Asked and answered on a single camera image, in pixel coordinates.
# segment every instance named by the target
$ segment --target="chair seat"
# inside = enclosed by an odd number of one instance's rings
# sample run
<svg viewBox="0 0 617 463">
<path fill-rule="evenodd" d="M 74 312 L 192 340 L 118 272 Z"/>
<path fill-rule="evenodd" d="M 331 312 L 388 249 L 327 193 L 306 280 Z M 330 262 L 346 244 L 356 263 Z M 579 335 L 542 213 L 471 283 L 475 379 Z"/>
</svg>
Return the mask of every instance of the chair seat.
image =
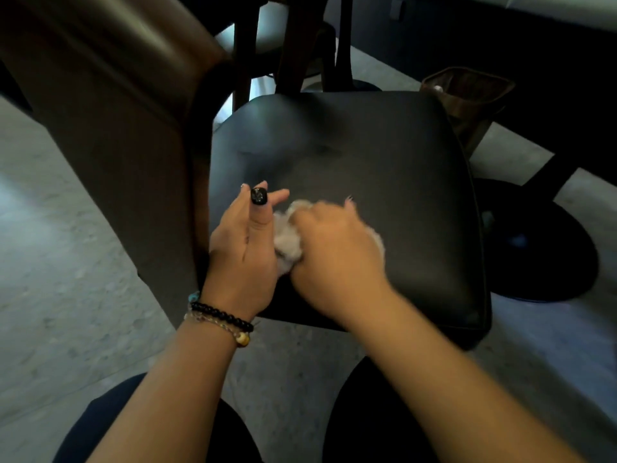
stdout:
<svg viewBox="0 0 617 463">
<path fill-rule="evenodd" d="M 384 240 L 386 271 L 399 292 L 462 348 L 488 332 L 471 177 L 435 98 L 418 92 L 258 97 L 216 131 L 210 169 L 210 232 L 243 182 L 287 187 L 290 201 L 341 204 L 352 194 Z M 288 277 L 262 316 L 338 328 L 300 298 Z"/>
<path fill-rule="evenodd" d="M 287 29 L 289 7 L 280 3 L 268 2 L 259 9 L 257 23 L 257 38 L 255 40 L 255 58 L 251 61 L 251 77 L 264 77 L 276 73 L 282 54 L 282 44 Z M 231 54 L 234 46 L 235 25 L 221 31 L 215 38 L 223 49 Z M 325 48 L 335 49 L 335 29 L 324 22 L 317 35 L 313 51 L 315 58 L 320 56 Z M 307 77 L 320 73 L 319 66 L 308 66 Z"/>
</svg>

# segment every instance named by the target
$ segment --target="person's right hand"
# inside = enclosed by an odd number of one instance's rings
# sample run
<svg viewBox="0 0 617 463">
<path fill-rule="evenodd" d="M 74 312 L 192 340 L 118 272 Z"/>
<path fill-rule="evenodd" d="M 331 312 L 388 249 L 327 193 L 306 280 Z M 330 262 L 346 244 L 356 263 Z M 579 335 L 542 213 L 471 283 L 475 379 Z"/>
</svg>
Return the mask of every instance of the person's right hand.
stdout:
<svg viewBox="0 0 617 463">
<path fill-rule="evenodd" d="M 355 303 L 391 291 L 380 250 L 351 200 L 319 202 L 291 217 L 303 257 L 291 271 L 296 290 L 323 315 L 342 322 Z"/>
</svg>

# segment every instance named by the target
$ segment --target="person's right arm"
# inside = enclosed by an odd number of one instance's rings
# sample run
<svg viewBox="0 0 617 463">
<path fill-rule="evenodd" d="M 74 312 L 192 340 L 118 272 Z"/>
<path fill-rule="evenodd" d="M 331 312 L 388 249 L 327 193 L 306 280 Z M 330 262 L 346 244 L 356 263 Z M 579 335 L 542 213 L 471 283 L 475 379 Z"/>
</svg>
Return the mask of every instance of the person's right arm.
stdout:
<svg viewBox="0 0 617 463">
<path fill-rule="evenodd" d="M 319 203 L 292 222 L 304 252 L 294 286 L 361 342 L 440 461 L 583 461 L 395 292 L 353 203 Z"/>
</svg>

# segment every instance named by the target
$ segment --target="white cloth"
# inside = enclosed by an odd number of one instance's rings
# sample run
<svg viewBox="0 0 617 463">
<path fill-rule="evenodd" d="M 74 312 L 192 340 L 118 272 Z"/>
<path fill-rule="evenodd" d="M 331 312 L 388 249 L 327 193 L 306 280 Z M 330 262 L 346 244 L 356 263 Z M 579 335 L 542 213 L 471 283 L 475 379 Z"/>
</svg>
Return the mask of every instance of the white cloth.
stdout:
<svg viewBox="0 0 617 463">
<path fill-rule="evenodd" d="M 289 222 L 289 217 L 298 208 L 310 208 L 313 203 L 307 200 L 296 200 L 289 205 L 285 213 L 274 213 L 274 249 L 278 260 L 278 275 L 283 276 L 289 273 L 294 264 L 302 258 L 302 247 L 300 245 L 300 234 Z M 381 236 L 372 227 L 366 226 L 366 231 L 373 236 L 377 247 L 379 247 L 381 258 L 385 263 L 386 249 Z"/>
</svg>

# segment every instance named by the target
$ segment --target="tile floor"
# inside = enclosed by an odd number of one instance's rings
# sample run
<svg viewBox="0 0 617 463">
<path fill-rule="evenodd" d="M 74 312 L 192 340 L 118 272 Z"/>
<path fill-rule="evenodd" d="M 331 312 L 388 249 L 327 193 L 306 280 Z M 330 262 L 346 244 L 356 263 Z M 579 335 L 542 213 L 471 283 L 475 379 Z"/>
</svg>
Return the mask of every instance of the tile floor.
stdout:
<svg viewBox="0 0 617 463">
<path fill-rule="evenodd" d="M 419 87 L 358 50 L 352 65 L 382 89 Z M 270 78 L 253 83 L 253 95 L 272 91 Z M 549 157 L 495 124 L 471 166 L 522 183 Z M 494 327 L 473 357 L 590 461 L 614 461 L 617 188 L 579 170 L 557 201 L 597 244 L 596 285 L 549 305 L 494 295 Z M 50 461 L 89 401 L 147 370 L 172 334 L 45 129 L 0 99 L 0 460 Z M 362 356 L 348 334 L 262 320 L 223 397 L 265 461 L 316 462 L 336 393 Z"/>
</svg>

